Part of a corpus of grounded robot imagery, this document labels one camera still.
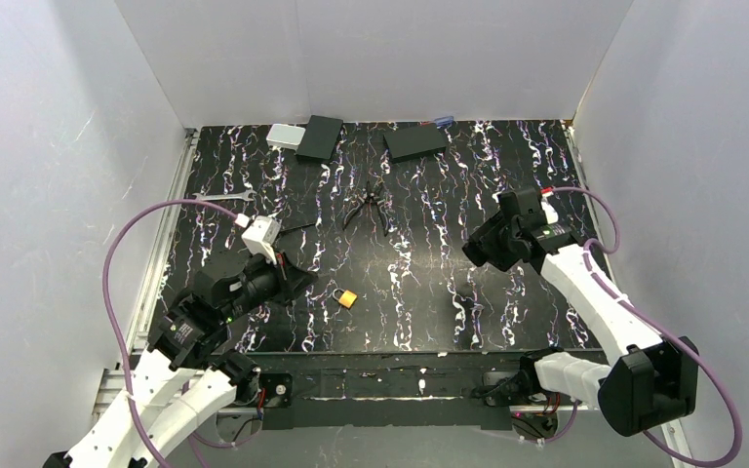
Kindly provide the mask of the brass padlock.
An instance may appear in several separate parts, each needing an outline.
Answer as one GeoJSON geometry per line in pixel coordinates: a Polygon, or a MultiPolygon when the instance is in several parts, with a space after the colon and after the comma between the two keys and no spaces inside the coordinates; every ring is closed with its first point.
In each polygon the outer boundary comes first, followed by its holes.
{"type": "Polygon", "coordinates": [[[340,306],[351,309],[358,299],[358,295],[349,290],[335,289],[332,292],[332,299],[340,306]]]}

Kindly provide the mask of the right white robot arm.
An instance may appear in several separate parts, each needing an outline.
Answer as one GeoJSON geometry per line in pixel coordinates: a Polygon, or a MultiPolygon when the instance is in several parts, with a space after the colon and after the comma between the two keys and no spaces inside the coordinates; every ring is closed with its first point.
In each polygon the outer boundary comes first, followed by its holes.
{"type": "Polygon", "coordinates": [[[529,264],[560,292],[593,332],[603,364],[559,347],[530,352],[516,373],[474,390],[479,399],[559,393],[599,410],[629,437],[690,415],[696,407],[695,346],[681,350],[629,311],[630,301],[602,272],[576,231],[561,222],[536,188],[501,193],[499,210],[471,234],[463,251],[477,266],[508,271],[529,264]]]}

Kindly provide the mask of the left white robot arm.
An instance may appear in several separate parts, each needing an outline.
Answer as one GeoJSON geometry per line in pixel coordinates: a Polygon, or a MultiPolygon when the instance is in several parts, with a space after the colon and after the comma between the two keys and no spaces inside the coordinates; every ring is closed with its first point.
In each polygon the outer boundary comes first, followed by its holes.
{"type": "Polygon", "coordinates": [[[244,254],[196,274],[150,330],[136,366],[93,428],[47,467],[157,467],[206,420],[232,404],[261,408],[274,385],[246,354],[224,351],[230,327],[260,306],[290,305],[317,282],[283,252],[244,254]]]}

